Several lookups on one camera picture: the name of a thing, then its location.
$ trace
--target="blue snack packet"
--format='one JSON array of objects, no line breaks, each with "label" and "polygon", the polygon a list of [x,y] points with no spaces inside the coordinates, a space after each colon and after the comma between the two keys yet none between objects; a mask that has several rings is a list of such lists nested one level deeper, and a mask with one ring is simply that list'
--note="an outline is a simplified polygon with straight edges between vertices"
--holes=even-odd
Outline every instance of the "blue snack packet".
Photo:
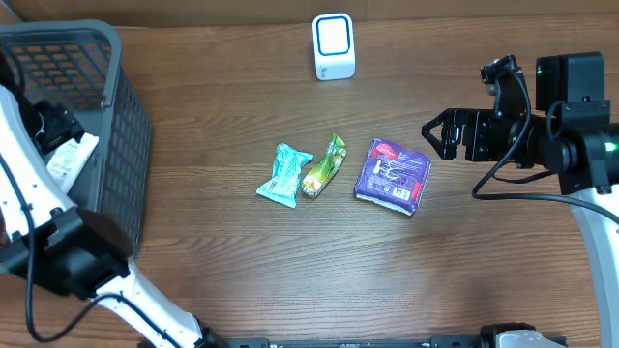
[{"label": "blue snack packet", "polygon": [[419,208],[430,167],[428,156],[374,139],[357,179],[355,196],[412,216]]},{"label": "blue snack packet", "polygon": [[302,153],[286,144],[278,145],[271,180],[256,190],[257,194],[296,208],[295,197],[301,186],[301,168],[313,159],[312,154]]}]

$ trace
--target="wooden table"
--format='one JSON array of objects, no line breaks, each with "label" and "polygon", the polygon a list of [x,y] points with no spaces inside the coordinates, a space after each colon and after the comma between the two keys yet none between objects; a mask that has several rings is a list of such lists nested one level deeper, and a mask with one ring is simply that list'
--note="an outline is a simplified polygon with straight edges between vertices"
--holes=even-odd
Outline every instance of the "wooden table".
[{"label": "wooden table", "polygon": [[[447,107],[490,108],[479,67],[508,53],[534,96],[536,57],[600,50],[606,96],[619,101],[619,15],[360,22],[356,75],[326,83],[314,76],[309,24],[121,34],[126,70],[154,123],[138,263],[219,334],[427,338],[525,321],[573,347],[599,345],[569,207],[473,200],[489,165],[439,160],[420,129]],[[332,132],[348,157],[318,199],[299,194],[292,210],[255,195],[279,143],[319,159]],[[413,218],[353,198],[374,137],[434,160]],[[487,190],[557,192],[558,184]],[[33,346],[23,281],[4,277],[0,291],[0,346]],[[45,291],[35,297],[36,322],[49,334],[84,305]],[[139,339],[97,309],[51,346],[133,347]]]}]

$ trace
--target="white cube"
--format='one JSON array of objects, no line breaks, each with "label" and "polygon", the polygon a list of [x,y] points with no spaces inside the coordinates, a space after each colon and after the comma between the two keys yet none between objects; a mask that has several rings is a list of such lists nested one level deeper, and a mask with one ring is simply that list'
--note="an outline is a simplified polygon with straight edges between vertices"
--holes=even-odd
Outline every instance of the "white cube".
[{"label": "white cube", "polygon": [[313,55],[319,80],[355,74],[355,41],[348,14],[323,14],[313,20]]}]

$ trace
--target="purple snack bag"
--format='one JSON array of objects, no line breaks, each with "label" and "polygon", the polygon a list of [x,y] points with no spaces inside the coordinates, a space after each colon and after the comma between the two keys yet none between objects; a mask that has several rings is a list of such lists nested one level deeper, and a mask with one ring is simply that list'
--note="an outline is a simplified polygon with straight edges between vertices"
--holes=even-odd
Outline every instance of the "purple snack bag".
[{"label": "purple snack bag", "polygon": [[419,208],[430,167],[428,156],[374,139],[355,184],[355,195],[412,216]]}]

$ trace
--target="basket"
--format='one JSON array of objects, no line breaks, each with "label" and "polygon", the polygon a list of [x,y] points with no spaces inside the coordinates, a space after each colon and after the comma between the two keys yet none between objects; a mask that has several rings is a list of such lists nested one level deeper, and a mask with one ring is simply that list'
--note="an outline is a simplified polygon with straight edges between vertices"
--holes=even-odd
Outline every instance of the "basket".
[{"label": "basket", "polygon": [[97,20],[0,25],[0,44],[20,63],[30,102],[62,103],[99,137],[68,196],[113,218],[137,256],[152,130],[123,70],[118,33]]}]

